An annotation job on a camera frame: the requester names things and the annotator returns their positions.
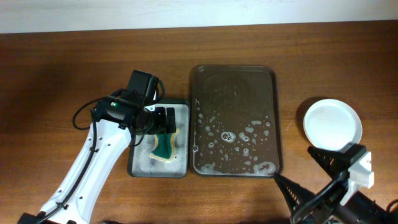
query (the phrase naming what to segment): brown table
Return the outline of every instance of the brown table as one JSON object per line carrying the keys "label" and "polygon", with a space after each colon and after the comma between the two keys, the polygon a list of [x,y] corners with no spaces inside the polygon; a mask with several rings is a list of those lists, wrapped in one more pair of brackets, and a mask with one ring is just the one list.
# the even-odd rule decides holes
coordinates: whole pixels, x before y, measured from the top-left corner
{"label": "brown table", "polygon": [[[362,190],[386,207],[398,197],[398,21],[0,35],[0,219],[36,214],[79,153],[87,132],[72,115],[125,87],[134,69],[189,98],[199,64],[268,65],[277,74],[283,174],[319,191],[330,179],[307,153],[301,119],[314,97],[351,105],[373,153],[376,183]],[[78,120],[89,123],[88,111]],[[290,213],[273,180],[132,178],[128,150],[100,193],[92,223],[236,223]]]}

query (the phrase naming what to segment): green sponge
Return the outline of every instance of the green sponge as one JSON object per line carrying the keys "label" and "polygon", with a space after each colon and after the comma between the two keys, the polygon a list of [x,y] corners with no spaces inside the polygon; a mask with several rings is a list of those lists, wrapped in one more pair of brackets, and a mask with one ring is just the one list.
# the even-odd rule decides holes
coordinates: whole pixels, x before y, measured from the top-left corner
{"label": "green sponge", "polygon": [[150,153],[150,157],[160,161],[171,161],[175,154],[175,136],[179,130],[172,134],[155,135],[155,149]]}

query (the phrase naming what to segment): wood grain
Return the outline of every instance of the wood grain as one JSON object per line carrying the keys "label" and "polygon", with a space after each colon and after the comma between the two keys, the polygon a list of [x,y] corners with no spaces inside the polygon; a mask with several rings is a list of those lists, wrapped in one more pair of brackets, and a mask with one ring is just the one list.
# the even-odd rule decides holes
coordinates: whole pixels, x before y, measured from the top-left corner
{"label": "wood grain", "polygon": [[[0,35],[0,219],[36,214],[57,189],[87,132],[73,129],[83,103],[126,86],[134,69],[189,99],[199,64],[268,65],[277,74],[284,175],[312,191],[330,179],[307,154],[305,108],[343,100],[363,122],[382,206],[397,198],[398,21]],[[78,120],[88,124],[88,112]],[[95,205],[92,223],[268,222],[289,217],[273,180],[132,178],[128,151]]]}

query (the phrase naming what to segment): white plastic part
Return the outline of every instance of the white plastic part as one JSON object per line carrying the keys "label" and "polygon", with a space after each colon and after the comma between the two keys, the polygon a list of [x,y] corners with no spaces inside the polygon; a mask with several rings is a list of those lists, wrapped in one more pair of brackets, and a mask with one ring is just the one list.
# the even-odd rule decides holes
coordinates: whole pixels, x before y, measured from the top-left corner
{"label": "white plastic part", "polygon": [[[89,223],[94,204],[114,163],[131,142],[129,130],[127,128],[125,130],[118,128],[117,123],[102,119],[100,122],[96,123],[96,126],[96,148],[99,149],[99,151],[94,153],[79,186],[67,202],[68,208],[66,210],[63,208],[59,210],[49,218],[50,221],[62,224],[69,220],[73,220],[77,222],[77,224]],[[90,132],[88,133],[83,148],[61,186],[50,200],[43,205],[40,211],[45,213],[51,212],[57,206],[56,203],[61,202],[66,197],[87,161],[92,144],[93,124],[90,126]]]}
{"label": "white plastic part", "polygon": [[361,188],[370,189],[374,184],[374,172],[372,171],[372,154],[366,152],[351,167],[348,168],[348,191],[341,199],[340,204],[344,206],[349,199]]}
{"label": "white plastic part", "polygon": [[362,124],[359,116],[339,100],[320,100],[304,116],[304,131],[317,148],[339,151],[349,142],[359,143]]}

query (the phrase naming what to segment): black and white robotic arm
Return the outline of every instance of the black and white robotic arm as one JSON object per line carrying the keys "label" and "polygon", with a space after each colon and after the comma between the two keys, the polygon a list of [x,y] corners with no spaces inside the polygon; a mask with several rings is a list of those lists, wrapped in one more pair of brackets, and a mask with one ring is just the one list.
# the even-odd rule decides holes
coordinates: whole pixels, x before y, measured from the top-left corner
{"label": "black and white robotic arm", "polygon": [[121,153],[136,136],[145,134],[174,133],[173,111],[151,113],[152,105],[158,103],[158,84],[155,76],[133,71],[127,89],[122,89],[104,98],[95,100],[91,109],[92,124],[79,128],[75,124],[77,114],[90,103],[80,108],[73,117],[78,129],[90,129],[86,141],[67,176],[43,207],[40,213],[24,213],[18,223],[86,224],[90,222],[95,202]]}

